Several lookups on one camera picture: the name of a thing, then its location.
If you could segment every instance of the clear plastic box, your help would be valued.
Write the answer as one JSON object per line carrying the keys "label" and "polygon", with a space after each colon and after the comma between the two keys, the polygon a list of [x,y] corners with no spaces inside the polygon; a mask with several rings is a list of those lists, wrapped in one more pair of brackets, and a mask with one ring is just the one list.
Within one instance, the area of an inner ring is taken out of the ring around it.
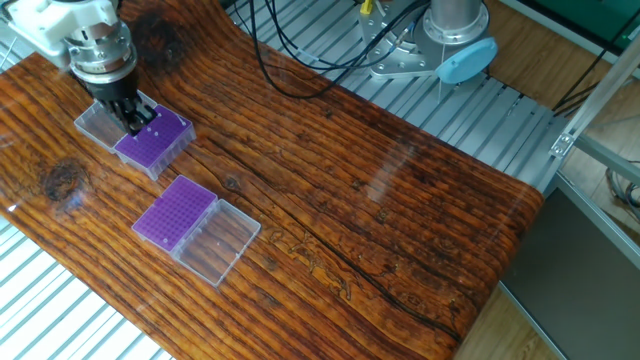
{"label": "clear plastic box", "polygon": [[132,229],[218,288],[260,223],[180,175]]}
{"label": "clear plastic box", "polygon": [[126,164],[146,173],[152,180],[184,150],[196,134],[193,124],[139,92],[142,101],[158,117],[138,135],[127,134],[120,122],[95,102],[76,119],[76,128]]}

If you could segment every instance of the metal slotted platform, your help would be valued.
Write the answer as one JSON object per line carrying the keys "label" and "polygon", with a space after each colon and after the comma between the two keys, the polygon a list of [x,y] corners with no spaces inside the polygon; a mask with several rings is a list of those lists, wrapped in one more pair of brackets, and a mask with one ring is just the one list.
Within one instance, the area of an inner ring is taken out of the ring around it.
{"label": "metal slotted platform", "polygon": [[0,358],[171,359],[0,218]]}
{"label": "metal slotted platform", "polygon": [[[256,2],[258,39],[283,52],[270,14]],[[340,62],[366,46],[358,24],[359,8],[346,0],[277,0],[280,26],[305,53]],[[244,31],[251,26],[247,1],[228,12]],[[327,74],[334,79],[338,72]],[[478,160],[543,191],[559,169],[548,151],[566,120],[496,79],[479,75],[459,86],[442,86],[435,76],[384,80],[368,69],[341,83],[416,127]]]}

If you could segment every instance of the metal cylinder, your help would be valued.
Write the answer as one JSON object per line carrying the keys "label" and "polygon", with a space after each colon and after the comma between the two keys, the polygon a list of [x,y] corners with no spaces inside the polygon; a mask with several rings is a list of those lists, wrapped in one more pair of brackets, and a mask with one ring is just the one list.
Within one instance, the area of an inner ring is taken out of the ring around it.
{"label": "metal cylinder", "polygon": [[481,0],[431,0],[433,24],[441,30],[463,29],[480,15]]}

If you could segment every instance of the wood grain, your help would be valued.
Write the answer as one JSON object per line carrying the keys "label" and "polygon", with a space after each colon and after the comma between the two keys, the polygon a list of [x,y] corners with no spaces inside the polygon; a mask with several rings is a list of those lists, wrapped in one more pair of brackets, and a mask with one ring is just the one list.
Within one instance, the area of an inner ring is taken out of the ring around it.
{"label": "wood grain", "polygon": [[[344,89],[281,96],[217,1],[122,15],[141,89],[197,140],[149,180],[73,127],[91,99],[32,56],[0,76],[7,218],[181,359],[451,358],[541,195]],[[262,51],[287,90],[327,84]],[[219,292],[130,230],[177,174],[263,226]]]}

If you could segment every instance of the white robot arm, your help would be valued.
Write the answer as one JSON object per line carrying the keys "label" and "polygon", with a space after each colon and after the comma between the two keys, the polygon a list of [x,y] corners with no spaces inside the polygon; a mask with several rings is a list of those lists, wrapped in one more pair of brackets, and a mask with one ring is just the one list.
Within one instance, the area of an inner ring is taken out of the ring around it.
{"label": "white robot arm", "polygon": [[137,93],[137,55],[117,14],[121,0],[10,0],[9,27],[42,56],[70,69],[87,91],[137,134],[156,116]]}

